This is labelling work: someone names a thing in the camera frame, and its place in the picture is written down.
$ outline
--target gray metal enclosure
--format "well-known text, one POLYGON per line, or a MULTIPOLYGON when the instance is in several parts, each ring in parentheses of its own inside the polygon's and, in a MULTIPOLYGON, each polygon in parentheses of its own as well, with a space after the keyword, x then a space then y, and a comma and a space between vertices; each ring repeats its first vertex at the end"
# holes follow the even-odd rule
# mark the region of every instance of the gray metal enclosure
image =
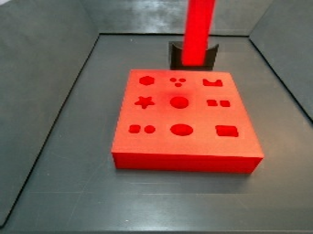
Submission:
POLYGON ((214 70, 234 77, 261 141, 256 172, 115 169, 130 69, 169 69, 186 5, 0 5, 0 233, 313 231, 310 0, 217 0, 214 70))

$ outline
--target circular hole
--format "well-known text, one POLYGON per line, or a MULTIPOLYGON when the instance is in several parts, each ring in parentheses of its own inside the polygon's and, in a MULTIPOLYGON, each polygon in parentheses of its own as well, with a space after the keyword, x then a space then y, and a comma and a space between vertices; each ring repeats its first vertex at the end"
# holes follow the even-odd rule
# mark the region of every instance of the circular hole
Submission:
POLYGON ((186 136, 193 133, 193 128, 190 125, 179 123, 171 126, 171 133, 174 135, 186 136))
POLYGON ((154 84, 154 78, 150 76, 142 77, 139 79, 139 83, 143 85, 151 85, 151 84, 154 84))
POLYGON ((171 103, 171 106, 178 108, 178 109, 186 108, 189 106, 189 104, 190 104, 189 100, 186 98, 183 98, 183 97, 173 98, 170 103, 171 103))
POLYGON ((130 133, 139 133, 141 132, 141 125, 133 124, 128 129, 130 133))
POLYGON ((151 125, 146 126, 146 127, 145 127, 145 132, 146 132, 146 133, 154 133, 154 132, 155 132, 155 127, 151 126, 151 125))

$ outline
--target red foam block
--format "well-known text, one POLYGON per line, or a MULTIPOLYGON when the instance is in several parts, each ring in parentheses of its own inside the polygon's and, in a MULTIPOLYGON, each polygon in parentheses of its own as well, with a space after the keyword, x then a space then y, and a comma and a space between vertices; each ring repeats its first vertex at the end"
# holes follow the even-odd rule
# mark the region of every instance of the red foam block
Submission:
POLYGON ((230 73, 133 70, 111 153, 116 168, 252 173, 264 152, 230 73))

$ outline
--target rectangular hole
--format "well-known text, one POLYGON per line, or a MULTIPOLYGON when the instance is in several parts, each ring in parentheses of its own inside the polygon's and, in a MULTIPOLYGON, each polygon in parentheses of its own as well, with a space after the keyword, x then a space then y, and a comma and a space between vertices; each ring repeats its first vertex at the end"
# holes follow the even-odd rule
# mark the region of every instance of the rectangular hole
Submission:
POLYGON ((237 130, 235 126, 217 125, 215 129, 217 129, 218 136, 238 137, 238 130, 237 130))

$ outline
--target star-shaped hole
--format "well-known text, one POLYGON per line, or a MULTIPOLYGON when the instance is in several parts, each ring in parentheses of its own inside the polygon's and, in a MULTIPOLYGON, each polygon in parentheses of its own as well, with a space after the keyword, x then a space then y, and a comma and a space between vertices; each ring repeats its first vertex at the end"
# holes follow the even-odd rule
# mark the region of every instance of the star-shaped hole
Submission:
POLYGON ((151 97, 139 97, 139 101, 135 102, 135 105, 141 105, 142 109, 146 109, 150 105, 154 105, 154 102, 151 101, 151 97))

